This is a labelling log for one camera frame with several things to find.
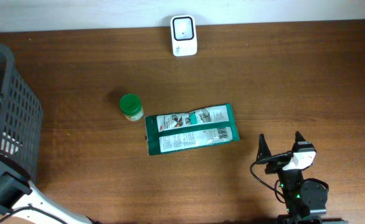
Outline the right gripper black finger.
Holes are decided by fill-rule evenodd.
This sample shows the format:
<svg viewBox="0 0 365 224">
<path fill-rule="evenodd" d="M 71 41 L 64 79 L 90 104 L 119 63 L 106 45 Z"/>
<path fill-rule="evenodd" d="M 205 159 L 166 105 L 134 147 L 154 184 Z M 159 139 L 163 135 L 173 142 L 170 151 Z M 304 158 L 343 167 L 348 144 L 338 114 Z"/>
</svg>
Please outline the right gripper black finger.
<svg viewBox="0 0 365 224">
<path fill-rule="evenodd" d="M 266 164 L 271 158 L 272 154 L 268 148 L 267 142 L 265 140 L 264 134 L 259 135 L 258 151 L 256 157 L 256 163 Z"/>
<path fill-rule="evenodd" d="M 302 149 L 306 148 L 308 145 L 308 142 L 305 140 L 305 138 L 301 135 L 299 131 L 295 133 L 295 143 L 292 146 L 293 152 L 300 152 Z"/>
</svg>

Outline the green white wipes packet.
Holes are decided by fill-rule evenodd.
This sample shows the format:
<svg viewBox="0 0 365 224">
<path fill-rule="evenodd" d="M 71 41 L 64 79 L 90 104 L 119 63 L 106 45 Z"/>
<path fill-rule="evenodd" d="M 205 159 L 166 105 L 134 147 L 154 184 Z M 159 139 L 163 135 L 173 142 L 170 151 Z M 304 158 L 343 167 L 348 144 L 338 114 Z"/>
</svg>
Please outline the green white wipes packet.
<svg viewBox="0 0 365 224">
<path fill-rule="evenodd" d="M 147 116 L 145 125 L 151 156 L 240 140 L 229 103 L 186 113 Z"/>
</svg>

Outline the green lid small jar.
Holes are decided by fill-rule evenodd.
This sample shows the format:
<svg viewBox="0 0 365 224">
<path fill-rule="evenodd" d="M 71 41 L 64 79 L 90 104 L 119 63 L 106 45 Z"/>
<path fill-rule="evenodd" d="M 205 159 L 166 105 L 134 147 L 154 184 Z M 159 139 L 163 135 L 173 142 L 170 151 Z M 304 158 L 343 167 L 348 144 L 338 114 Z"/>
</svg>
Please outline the green lid small jar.
<svg viewBox="0 0 365 224">
<path fill-rule="evenodd" d="M 124 95 L 120 99 L 119 106 L 123 115 L 129 121 L 139 121 L 144 115 L 141 100 L 137 95 Z"/>
</svg>

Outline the white printed tube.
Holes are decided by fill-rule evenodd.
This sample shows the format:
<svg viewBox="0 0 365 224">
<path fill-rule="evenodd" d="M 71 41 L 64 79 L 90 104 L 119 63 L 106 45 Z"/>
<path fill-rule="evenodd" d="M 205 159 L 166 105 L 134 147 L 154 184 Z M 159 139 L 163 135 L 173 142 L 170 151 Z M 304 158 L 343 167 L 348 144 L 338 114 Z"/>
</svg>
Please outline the white printed tube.
<svg viewBox="0 0 365 224">
<path fill-rule="evenodd" d="M 11 128 L 4 126 L 0 129 L 0 153 L 6 157 L 16 154 L 23 146 L 20 136 Z"/>
</svg>

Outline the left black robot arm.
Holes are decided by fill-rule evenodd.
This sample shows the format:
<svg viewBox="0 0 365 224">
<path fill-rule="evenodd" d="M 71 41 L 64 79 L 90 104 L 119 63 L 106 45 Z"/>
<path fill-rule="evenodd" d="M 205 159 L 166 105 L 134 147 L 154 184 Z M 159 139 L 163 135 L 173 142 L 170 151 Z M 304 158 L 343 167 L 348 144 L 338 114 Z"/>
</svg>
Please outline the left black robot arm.
<svg viewBox="0 0 365 224">
<path fill-rule="evenodd" d="M 95 223 L 46 197 L 30 175 L 12 159 L 0 154 L 0 223 L 18 217 L 32 223 Z"/>
</svg>

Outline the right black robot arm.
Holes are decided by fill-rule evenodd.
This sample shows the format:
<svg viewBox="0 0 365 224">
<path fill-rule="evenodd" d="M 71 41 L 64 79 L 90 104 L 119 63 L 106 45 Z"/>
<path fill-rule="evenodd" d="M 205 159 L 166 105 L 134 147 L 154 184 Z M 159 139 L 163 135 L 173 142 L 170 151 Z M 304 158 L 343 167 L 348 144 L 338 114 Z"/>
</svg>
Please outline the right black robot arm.
<svg viewBox="0 0 365 224">
<path fill-rule="evenodd" d="M 258 152 L 250 173 L 262 185 L 274 192 L 277 200 L 284 203 L 287 214 L 279 215 L 272 223 L 347 223 L 342 219 L 323 219 L 327 213 L 329 185 L 319 179 L 304 179 L 302 172 L 313 165 L 316 156 L 314 145 L 295 133 L 290 151 L 273 155 L 263 134 L 259 135 Z M 266 174 L 277 174 L 274 186 L 268 185 L 253 171 L 254 166 L 265 165 Z"/>
</svg>

